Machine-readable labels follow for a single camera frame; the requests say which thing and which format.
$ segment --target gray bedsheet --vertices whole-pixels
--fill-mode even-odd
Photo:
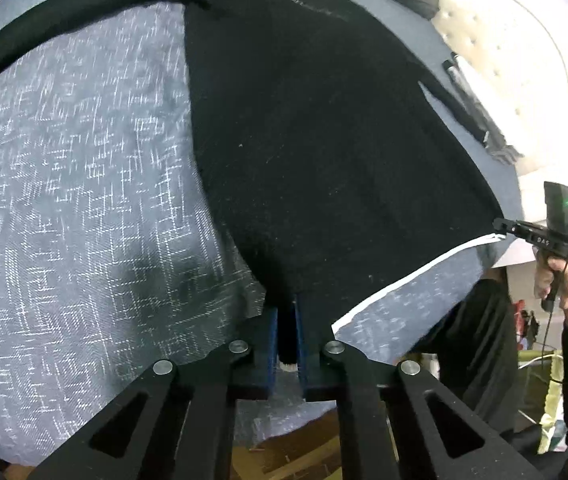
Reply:
[[[448,56],[410,11],[355,1],[400,37],[413,31],[407,43],[430,42],[418,54],[434,70]],[[259,312],[263,292],[212,224],[193,163],[183,34],[180,5],[135,7],[0,75],[0,458],[39,463],[154,360],[200,358]],[[504,214],[518,216],[514,170],[432,103]],[[462,251],[339,338],[396,359],[505,246]],[[270,402],[240,404],[238,440],[290,431],[331,407],[300,402],[294,374],[280,372]]]

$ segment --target white strip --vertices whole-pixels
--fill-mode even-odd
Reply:
[[[355,308],[352,308],[348,313],[344,314],[342,317],[337,319],[336,322],[333,323],[333,333],[336,334],[340,328],[350,323],[353,320],[353,317],[355,317],[357,314],[365,310],[366,307],[368,307],[370,304],[374,303],[377,300],[381,300],[389,292],[397,288],[400,288],[400,286],[405,285],[408,282],[411,282],[412,280],[417,278],[417,276],[419,276],[420,274],[423,274],[427,270],[432,269],[433,267],[436,266],[436,264],[443,262],[446,258],[450,258],[450,256],[453,256],[454,254],[457,254],[458,252],[463,251],[464,249],[477,247],[480,245],[493,244],[495,242],[503,240],[504,238],[505,236],[497,235],[494,233],[480,236],[479,238],[475,238],[475,240],[471,240],[470,242],[466,242],[465,244],[459,245],[451,249],[450,251],[448,251],[448,253],[444,253],[441,256],[436,257],[434,260],[427,263],[423,267],[419,267],[419,269],[417,269],[415,272],[411,272],[409,275],[404,276],[401,280],[391,283],[390,285],[382,288],[382,290],[374,293],[372,296],[369,296],[364,301],[359,303]]]

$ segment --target black handheld device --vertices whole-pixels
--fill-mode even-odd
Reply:
[[[544,258],[557,256],[568,264],[568,186],[544,182],[546,226],[496,218],[493,228],[498,234],[512,234],[538,247]],[[550,294],[542,300],[542,309],[550,313],[561,285],[563,272],[554,271]]]

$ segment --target silver bolt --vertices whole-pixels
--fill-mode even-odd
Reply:
[[[421,370],[421,366],[414,361],[404,361],[400,368],[406,375],[417,375]]]
[[[236,339],[228,345],[228,349],[234,354],[243,354],[248,350],[248,343],[241,339]]]
[[[155,375],[170,374],[173,371],[173,363],[166,359],[162,359],[153,365],[153,371],[155,372]]]
[[[326,354],[341,354],[345,349],[344,343],[340,341],[328,341],[324,345],[324,352],[326,352]]]

